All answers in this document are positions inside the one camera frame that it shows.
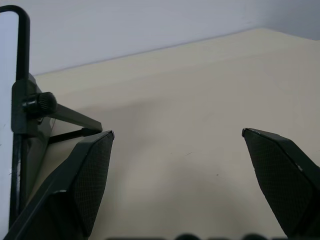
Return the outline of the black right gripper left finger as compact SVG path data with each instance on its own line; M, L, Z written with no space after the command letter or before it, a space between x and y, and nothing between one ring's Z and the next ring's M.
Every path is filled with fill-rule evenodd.
M109 130L78 142L3 240L88 240L105 192L114 138Z

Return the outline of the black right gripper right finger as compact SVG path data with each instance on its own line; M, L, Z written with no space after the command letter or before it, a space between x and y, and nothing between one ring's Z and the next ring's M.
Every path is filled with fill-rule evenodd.
M287 237L320 240L320 167L292 140L244 128L259 187Z

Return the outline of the black metal whiteboard stand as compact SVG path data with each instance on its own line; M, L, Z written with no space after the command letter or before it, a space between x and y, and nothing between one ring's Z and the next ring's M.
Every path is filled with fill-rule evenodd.
M102 125L59 104L51 92L41 91L29 72L30 18L16 5L0 6L0 12L5 11L19 16L16 80L11 89L10 229L27 205L48 145L98 134Z

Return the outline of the white whiteboard panel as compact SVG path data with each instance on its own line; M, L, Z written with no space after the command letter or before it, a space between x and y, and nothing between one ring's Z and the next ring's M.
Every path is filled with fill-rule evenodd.
M19 15L0 12L0 240L9 230L13 132L12 86L17 74Z

